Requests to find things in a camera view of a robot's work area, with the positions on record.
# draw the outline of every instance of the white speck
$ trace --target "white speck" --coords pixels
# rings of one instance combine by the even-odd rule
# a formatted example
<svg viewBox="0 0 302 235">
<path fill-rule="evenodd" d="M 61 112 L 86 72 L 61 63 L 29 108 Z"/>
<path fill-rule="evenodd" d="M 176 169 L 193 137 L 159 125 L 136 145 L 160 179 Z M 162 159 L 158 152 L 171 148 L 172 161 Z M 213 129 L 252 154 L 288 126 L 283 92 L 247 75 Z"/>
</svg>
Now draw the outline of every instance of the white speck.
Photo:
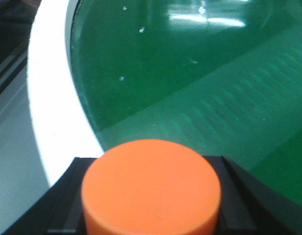
<svg viewBox="0 0 302 235">
<path fill-rule="evenodd" d="M 201 7 L 199 7 L 199 13 L 204 14 L 205 13 L 205 1 L 201 1 Z"/>
<path fill-rule="evenodd" d="M 145 27 L 141 27 L 139 33 L 143 33 L 145 31 Z"/>
<path fill-rule="evenodd" d="M 201 6 L 201 7 L 199 7 L 199 13 L 200 14 L 204 14 L 205 13 L 205 9 Z"/>
<path fill-rule="evenodd" d="M 191 63 L 193 63 L 193 64 L 195 64 L 195 65 L 198 64 L 198 61 L 196 61 L 196 60 L 192 60 L 192 59 L 189 59 L 189 60 L 190 60 Z"/>
</svg>

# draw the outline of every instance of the orange cap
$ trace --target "orange cap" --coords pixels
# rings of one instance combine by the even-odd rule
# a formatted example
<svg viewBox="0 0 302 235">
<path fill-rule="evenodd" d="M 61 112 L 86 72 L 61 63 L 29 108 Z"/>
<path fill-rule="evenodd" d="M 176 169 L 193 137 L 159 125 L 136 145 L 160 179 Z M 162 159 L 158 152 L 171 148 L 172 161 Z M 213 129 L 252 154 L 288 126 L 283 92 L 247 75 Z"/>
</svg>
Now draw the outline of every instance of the orange cap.
<svg viewBox="0 0 302 235">
<path fill-rule="evenodd" d="M 140 140 L 96 159 L 81 197 L 88 235 L 211 235 L 221 187 L 212 166 L 190 148 Z"/>
</svg>

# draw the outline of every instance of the black holder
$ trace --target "black holder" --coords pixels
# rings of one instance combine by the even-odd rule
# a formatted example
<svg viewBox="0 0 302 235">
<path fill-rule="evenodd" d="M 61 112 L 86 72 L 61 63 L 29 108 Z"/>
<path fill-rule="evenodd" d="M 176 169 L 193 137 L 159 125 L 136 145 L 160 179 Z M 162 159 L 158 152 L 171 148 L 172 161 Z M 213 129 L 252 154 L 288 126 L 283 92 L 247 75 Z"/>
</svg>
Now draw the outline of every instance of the black holder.
<svg viewBox="0 0 302 235">
<path fill-rule="evenodd" d="M 302 207 L 255 179 L 232 160 L 205 157 L 222 188 L 215 235 L 302 235 Z M 80 187 L 95 158 L 75 158 L 51 187 L 4 235 L 86 235 Z"/>
</svg>

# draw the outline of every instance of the water droplet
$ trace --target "water droplet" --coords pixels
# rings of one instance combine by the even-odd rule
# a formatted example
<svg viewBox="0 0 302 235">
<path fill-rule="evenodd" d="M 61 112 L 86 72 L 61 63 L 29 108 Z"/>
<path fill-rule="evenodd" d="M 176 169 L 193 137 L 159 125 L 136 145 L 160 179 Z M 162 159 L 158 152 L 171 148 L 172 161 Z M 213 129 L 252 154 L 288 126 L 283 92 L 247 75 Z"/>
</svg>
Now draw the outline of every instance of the water droplet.
<svg viewBox="0 0 302 235">
<path fill-rule="evenodd" d="M 139 33 L 143 33 L 145 31 L 145 27 L 141 27 Z"/>
</svg>

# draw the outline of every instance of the orange cylinder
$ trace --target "orange cylinder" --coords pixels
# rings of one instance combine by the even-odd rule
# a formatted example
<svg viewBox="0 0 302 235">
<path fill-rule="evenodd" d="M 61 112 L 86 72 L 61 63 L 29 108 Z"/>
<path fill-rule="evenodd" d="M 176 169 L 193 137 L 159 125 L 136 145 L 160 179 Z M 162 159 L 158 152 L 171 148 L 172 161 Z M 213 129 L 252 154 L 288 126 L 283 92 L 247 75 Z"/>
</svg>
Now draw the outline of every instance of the orange cylinder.
<svg viewBox="0 0 302 235">
<path fill-rule="evenodd" d="M 212 166 L 192 149 L 139 140 L 96 159 L 81 198 L 88 235 L 211 235 L 221 187 Z"/>
</svg>

